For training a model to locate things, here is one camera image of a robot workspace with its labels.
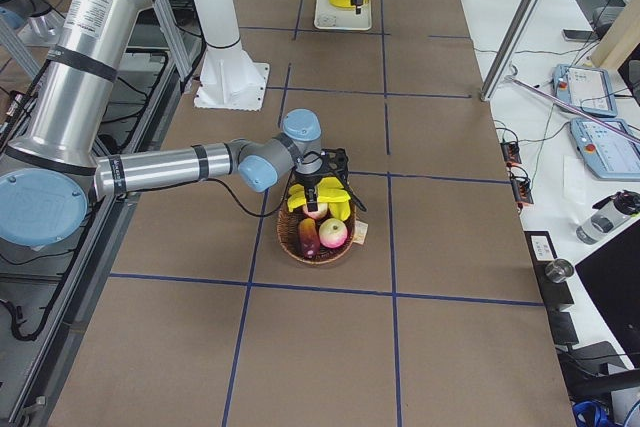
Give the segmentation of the white rectangular tray plate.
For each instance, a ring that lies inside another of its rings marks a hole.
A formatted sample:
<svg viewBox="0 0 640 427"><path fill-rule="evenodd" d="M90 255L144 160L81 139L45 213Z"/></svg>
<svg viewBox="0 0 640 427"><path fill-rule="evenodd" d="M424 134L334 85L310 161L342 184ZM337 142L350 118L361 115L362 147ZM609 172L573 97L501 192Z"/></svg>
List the white rectangular tray plate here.
<svg viewBox="0 0 640 427"><path fill-rule="evenodd" d="M320 30L367 31L372 27L371 2L356 15L355 11L331 6L329 0L316 0L314 26Z"/></svg>

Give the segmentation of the brown wicker basket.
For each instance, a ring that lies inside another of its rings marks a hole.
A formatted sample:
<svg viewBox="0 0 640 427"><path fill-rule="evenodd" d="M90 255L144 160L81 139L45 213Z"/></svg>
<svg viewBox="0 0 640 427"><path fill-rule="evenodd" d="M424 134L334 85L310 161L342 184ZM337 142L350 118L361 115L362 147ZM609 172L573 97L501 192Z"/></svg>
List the brown wicker basket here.
<svg viewBox="0 0 640 427"><path fill-rule="evenodd" d="M299 239L298 239L298 224L302 220L308 217L306 217L302 212L302 206L299 208L296 208L292 212L290 212L287 208L287 198L289 196L288 190L294 184L296 184L295 181L291 182L288 185L285 204L280 208L280 211L278 213L278 218L276 223L276 232L277 232L277 239L279 241L280 246L292 258L307 264L321 265L321 264L327 264L337 260L348 251L348 249L350 248L353 242L354 222L356 221L356 207L352 199L352 195L345 189L351 196L349 200L350 206L351 206L351 216L349 217L348 220L344 221L348 229L348 237L346 242L341 247L333 248L333 249L326 248L320 243L320 249L318 254L315 257L308 259L302 256ZM329 218L332 218L332 217L328 210L328 214L324 219L319 221L316 221L313 219L316 223L316 230L318 232L318 236L319 236L320 225Z"/></svg>

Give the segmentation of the pink white apple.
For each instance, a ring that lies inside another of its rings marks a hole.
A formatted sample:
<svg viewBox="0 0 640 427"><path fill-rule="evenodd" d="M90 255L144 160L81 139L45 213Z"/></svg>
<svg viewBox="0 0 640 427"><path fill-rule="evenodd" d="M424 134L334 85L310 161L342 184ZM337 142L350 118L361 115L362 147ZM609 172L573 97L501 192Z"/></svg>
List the pink white apple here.
<svg viewBox="0 0 640 427"><path fill-rule="evenodd" d="M319 227L320 243L326 248L339 248L347 240L348 229L345 223L336 218L325 220Z"/></svg>
<svg viewBox="0 0 640 427"><path fill-rule="evenodd" d="M307 204L302 206L302 212L308 218L314 219L316 221L324 219L328 214L328 204L319 202L316 205L315 210L311 210Z"/></svg>

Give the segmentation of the dark purple mango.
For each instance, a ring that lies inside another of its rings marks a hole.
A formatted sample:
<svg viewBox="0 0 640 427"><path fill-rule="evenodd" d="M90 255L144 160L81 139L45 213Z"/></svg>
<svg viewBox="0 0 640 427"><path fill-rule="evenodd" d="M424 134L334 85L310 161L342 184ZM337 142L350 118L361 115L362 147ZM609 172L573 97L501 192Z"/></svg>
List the dark purple mango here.
<svg viewBox="0 0 640 427"><path fill-rule="evenodd" d="M298 239L301 254L304 258L315 257L320 249L320 239L316 223L312 218L305 218L298 224Z"/></svg>

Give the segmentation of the paper price tag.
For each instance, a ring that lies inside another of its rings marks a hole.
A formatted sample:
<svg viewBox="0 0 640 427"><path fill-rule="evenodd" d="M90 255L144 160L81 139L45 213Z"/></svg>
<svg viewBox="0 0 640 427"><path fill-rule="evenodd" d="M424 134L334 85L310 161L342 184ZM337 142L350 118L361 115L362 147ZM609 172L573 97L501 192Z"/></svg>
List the paper price tag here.
<svg viewBox="0 0 640 427"><path fill-rule="evenodd" d="M353 242L358 245L363 245L366 241L367 233L368 224L366 222L356 220L354 222Z"/></svg>

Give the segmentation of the orange black power strip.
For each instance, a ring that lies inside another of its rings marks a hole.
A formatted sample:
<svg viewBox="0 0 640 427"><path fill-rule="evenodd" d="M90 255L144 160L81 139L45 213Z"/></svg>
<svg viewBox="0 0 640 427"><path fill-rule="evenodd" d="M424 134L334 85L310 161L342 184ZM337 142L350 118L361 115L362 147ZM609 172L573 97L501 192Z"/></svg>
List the orange black power strip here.
<svg viewBox="0 0 640 427"><path fill-rule="evenodd" d="M531 178L522 167L519 144L515 140L501 141L500 148L518 209L533 205Z"/></svg>

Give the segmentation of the blue teach pendant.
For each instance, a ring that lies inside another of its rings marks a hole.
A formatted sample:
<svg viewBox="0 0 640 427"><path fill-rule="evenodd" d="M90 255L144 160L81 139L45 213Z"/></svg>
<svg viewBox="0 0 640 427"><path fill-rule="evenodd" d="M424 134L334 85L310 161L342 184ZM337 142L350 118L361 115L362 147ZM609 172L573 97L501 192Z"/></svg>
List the blue teach pendant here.
<svg viewBox="0 0 640 427"><path fill-rule="evenodd" d="M555 97L595 117L618 115L609 74L604 69L558 64L553 72Z"/></svg>
<svg viewBox="0 0 640 427"><path fill-rule="evenodd" d="M638 181L639 145L614 133L630 134L629 125L619 118L604 119L605 128L591 120L576 118L570 133L576 150L592 174L601 180Z"/></svg>

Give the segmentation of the clear water bottle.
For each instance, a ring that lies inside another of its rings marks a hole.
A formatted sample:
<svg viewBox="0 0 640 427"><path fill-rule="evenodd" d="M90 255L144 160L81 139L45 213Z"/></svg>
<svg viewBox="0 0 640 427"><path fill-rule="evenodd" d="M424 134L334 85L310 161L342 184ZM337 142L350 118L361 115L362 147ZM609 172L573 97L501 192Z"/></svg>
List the clear water bottle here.
<svg viewBox="0 0 640 427"><path fill-rule="evenodd" d="M639 214L639 194L622 190L592 206L595 212L577 229L582 242L593 245Z"/></svg>

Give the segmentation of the black monitor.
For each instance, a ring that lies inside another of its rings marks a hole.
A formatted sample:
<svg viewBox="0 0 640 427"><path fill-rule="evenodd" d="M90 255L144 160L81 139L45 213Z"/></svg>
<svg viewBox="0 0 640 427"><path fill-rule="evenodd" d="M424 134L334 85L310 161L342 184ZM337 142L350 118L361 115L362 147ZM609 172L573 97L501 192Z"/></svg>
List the black monitor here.
<svg viewBox="0 0 640 427"><path fill-rule="evenodd" d="M639 230L626 229L582 260L577 271L610 331L639 367Z"/></svg>

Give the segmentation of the aluminium frame post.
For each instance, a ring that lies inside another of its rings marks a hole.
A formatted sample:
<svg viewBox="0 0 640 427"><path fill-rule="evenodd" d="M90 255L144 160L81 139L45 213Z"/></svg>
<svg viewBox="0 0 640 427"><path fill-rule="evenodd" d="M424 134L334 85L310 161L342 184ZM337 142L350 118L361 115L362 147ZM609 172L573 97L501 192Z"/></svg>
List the aluminium frame post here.
<svg viewBox="0 0 640 427"><path fill-rule="evenodd" d="M498 84L506 75L507 67L541 0L521 0L501 42L495 59L480 90L480 99L490 101Z"/></svg>

